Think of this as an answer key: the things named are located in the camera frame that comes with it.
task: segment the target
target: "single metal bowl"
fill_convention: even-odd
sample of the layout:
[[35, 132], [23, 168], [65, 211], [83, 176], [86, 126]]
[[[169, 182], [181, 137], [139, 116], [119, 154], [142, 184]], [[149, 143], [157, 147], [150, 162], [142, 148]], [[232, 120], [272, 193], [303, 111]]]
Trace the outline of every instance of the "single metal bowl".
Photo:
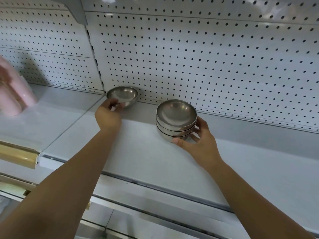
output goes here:
[[138, 91], [133, 87], [119, 86], [109, 90], [106, 97], [118, 99], [118, 103], [125, 103], [124, 108], [128, 108], [137, 102]]
[[[168, 142], [173, 142], [173, 138], [176, 138], [176, 137], [172, 137], [172, 136], [169, 136], [169, 135], [166, 135], [165, 133], [161, 132], [161, 130], [156, 126], [157, 128], [157, 132], [161, 135], [162, 138], [164, 138], [166, 141]], [[182, 136], [182, 137], [177, 137], [177, 138], [181, 138], [182, 140], [185, 140], [186, 138], [188, 138], [189, 134], [186, 135], [186, 136]]]
[[158, 129], [160, 129], [160, 131], [161, 131], [162, 133], [164, 133], [164, 134], [166, 134], [166, 135], [168, 135], [168, 136], [172, 136], [172, 137], [181, 137], [181, 136], [189, 135], [190, 133], [193, 132], [194, 127], [195, 127], [195, 125], [194, 125], [192, 128], [190, 128], [190, 129], [188, 129], [188, 130], [185, 130], [185, 131], [171, 131], [171, 130], [167, 130], [167, 129], [163, 128], [163, 127], [159, 124], [159, 122], [158, 122], [157, 119], [156, 119], [156, 125], [157, 125]]
[[158, 123], [170, 131], [185, 131], [196, 124], [196, 109], [182, 100], [168, 100], [156, 109]]

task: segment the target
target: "stacked metal bowl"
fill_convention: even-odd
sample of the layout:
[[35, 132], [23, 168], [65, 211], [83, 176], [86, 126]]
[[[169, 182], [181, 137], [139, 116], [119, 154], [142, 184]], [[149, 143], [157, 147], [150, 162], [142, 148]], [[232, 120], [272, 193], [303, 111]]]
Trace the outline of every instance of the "stacked metal bowl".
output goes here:
[[156, 125], [159, 134], [167, 141], [173, 138], [185, 140], [194, 130], [196, 109], [182, 100], [167, 100], [156, 109]]

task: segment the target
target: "shelf surface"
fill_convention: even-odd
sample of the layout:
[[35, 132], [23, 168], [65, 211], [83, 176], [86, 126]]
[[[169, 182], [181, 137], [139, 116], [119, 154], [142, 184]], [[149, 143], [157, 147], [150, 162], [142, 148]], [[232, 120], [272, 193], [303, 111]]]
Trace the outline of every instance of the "shelf surface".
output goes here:
[[[99, 101], [44, 154], [69, 160], [98, 131]], [[104, 171], [205, 204], [228, 206], [215, 182], [185, 151], [156, 131], [156, 105], [138, 102], [123, 123]], [[319, 231], [319, 136], [288, 128], [200, 113], [223, 159], [271, 203], [299, 224]]]
[[0, 113], [0, 141], [42, 152], [102, 96], [30, 85], [39, 102], [21, 114]]

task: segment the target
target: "finger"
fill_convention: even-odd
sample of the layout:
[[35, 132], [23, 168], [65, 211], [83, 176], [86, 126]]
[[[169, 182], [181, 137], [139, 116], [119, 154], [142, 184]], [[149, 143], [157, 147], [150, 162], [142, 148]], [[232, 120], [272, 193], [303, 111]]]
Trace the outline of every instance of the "finger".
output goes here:
[[191, 153], [193, 144], [186, 142], [180, 138], [173, 138], [173, 143], [184, 149], [186, 152]]
[[200, 139], [198, 137], [196, 137], [194, 134], [191, 134], [190, 137], [195, 141], [195, 142], [199, 142]]
[[120, 111], [123, 110], [124, 107], [125, 107], [125, 103], [117, 104], [114, 111], [115, 112], [120, 112]]
[[200, 138], [202, 137], [202, 132], [198, 128], [194, 128], [193, 132], [196, 133]]
[[197, 117], [196, 125], [200, 128], [200, 130], [203, 130], [203, 129], [209, 130], [207, 122], [201, 117]]
[[111, 99], [106, 99], [100, 106], [104, 107], [106, 109], [112, 108], [113, 105], [115, 105], [118, 102], [117, 99], [111, 98]]

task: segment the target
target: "pink bottle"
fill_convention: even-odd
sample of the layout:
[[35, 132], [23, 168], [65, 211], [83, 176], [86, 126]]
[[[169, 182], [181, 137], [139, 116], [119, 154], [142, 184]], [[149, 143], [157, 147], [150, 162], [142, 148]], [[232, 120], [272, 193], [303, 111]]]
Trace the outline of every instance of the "pink bottle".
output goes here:
[[22, 112], [22, 107], [4, 83], [0, 82], [0, 108], [7, 116], [16, 116]]
[[15, 91], [25, 105], [33, 106], [38, 102], [26, 80], [2, 56], [0, 56], [0, 76]]

